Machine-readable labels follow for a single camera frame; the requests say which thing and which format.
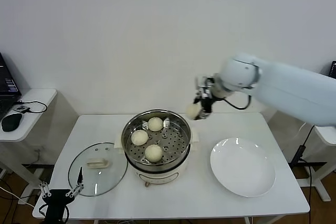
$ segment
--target pot lid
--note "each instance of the pot lid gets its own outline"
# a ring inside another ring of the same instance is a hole
[[[118,149],[114,149],[112,143],[89,146],[78,154],[69,168],[71,188],[77,184],[81,167],[84,189],[80,195],[97,196],[115,188],[121,181],[127,169],[127,159]]]

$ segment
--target computer mouse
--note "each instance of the computer mouse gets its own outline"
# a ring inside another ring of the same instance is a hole
[[[1,121],[2,130],[5,132],[9,132],[17,129],[20,125],[21,118],[21,113],[16,113],[4,117]]]

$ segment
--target white table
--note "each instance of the white table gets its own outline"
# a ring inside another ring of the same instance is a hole
[[[57,91],[55,89],[29,89],[21,90],[21,93],[22,96],[20,100],[23,102],[39,101],[45,105],[49,105],[56,96]],[[27,104],[27,106],[30,107],[32,111],[41,111],[45,108],[43,105],[36,103],[30,103]],[[6,116],[14,113],[17,112],[10,110]],[[4,132],[0,127],[0,143],[15,143],[22,141],[26,138],[41,116],[42,113],[25,113],[20,121],[19,127],[11,132]],[[1,145],[0,148],[0,162],[29,183],[29,185],[25,188],[22,197],[29,196],[31,191],[34,188],[37,188],[38,184],[41,182],[39,180],[39,176],[42,174],[43,169],[36,169],[35,173],[32,174],[23,165],[21,165],[15,153],[12,153],[4,145]],[[3,170],[0,176],[3,176],[5,172],[6,171]]]
[[[336,146],[336,128],[335,127],[315,127],[317,135],[321,140],[329,145]],[[309,174],[309,167],[305,167],[307,173]],[[336,169],[336,157],[323,165],[317,172],[311,167],[311,176],[312,176],[312,186],[316,188],[321,199],[323,201],[331,201],[331,198],[323,186],[321,180],[329,175],[332,171]],[[302,178],[297,180],[300,187],[309,187],[310,186],[310,177]]]
[[[92,144],[114,142],[133,116],[80,116],[55,164],[50,189],[70,188],[68,169],[73,159]],[[309,211],[306,198],[261,114],[214,113],[207,120],[193,121],[190,125],[197,129],[200,142],[197,150],[190,153],[186,171],[178,179],[145,187],[129,165],[124,178],[113,190],[98,197],[78,196],[69,204],[70,219],[271,216],[262,218],[261,223],[273,223],[283,215]],[[267,151],[277,175],[269,193],[245,198],[231,193],[217,181],[210,167],[210,153],[217,142],[228,137],[251,139]],[[34,217],[42,218],[38,208],[43,203],[39,198]]]

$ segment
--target white robotic arm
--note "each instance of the white robotic arm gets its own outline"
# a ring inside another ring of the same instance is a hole
[[[197,79],[193,119],[207,118],[211,106],[240,91],[259,102],[316,126],[336,125],[336,80],[247,54],[228,60],[220,73]]]

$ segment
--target stainless steel steamer basket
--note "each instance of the stainless steel steamer basket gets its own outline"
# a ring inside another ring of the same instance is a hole
[[[148,120],[161,118],[163,129],[152,132],[148,129]],[[145,130],[148,141],[136,146],[131,135],[136,130]],[[121,144],[125,155],[132,166],[147,173],[164,173],[178,167],[190,151],[191,130],[188,123],[180,115],[167,110],[149,110],[133,117],[124,127]],[[162,159],[156,163],[149,162],[144,155],[145,149],[152,144],[162,147]]]

